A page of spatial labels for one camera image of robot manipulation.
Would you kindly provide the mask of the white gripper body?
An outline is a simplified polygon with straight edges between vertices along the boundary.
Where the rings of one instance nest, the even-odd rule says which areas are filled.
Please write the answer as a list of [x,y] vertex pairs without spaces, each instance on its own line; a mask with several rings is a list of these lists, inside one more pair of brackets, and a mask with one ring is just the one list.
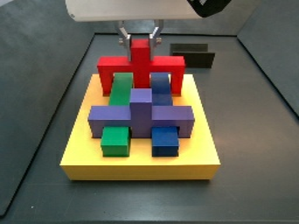
[[187,0],[66,0],[78,22],[201,18]]

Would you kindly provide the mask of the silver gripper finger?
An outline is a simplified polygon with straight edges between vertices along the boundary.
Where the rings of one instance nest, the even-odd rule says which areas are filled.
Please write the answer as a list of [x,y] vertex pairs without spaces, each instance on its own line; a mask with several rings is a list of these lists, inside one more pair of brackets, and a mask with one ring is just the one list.
[[162,19],[157,19],[154,21],[154,31],[149,35],[151,55],[155,55],[155,48],[162,43],[161,33],[163,28],[165,28],[165,21]]
[[126,30],[126,21],[120,20],[115,23],[116,33],[119,35],[119,44],[126,48],[127,57],[131,58],[131,35]]

